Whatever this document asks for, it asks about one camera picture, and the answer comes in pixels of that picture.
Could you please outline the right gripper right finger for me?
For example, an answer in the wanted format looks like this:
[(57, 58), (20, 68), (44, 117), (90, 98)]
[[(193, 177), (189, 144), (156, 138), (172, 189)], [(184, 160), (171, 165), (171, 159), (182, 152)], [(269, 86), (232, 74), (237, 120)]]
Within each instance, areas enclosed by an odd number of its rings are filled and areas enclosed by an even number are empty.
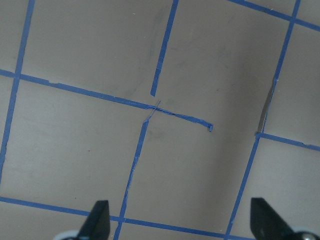
[(293, 229), (262, 197), (250, 202), (250, 230), (256, 240), (297, 240)]

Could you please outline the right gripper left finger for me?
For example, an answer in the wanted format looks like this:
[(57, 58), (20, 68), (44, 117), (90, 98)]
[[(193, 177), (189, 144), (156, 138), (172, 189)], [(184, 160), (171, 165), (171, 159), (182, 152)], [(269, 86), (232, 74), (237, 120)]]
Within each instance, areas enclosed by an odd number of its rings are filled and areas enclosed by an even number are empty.
[(80, 228), (78, 240), (107, 240), (111, 231), (108, 200), (98, 200)]

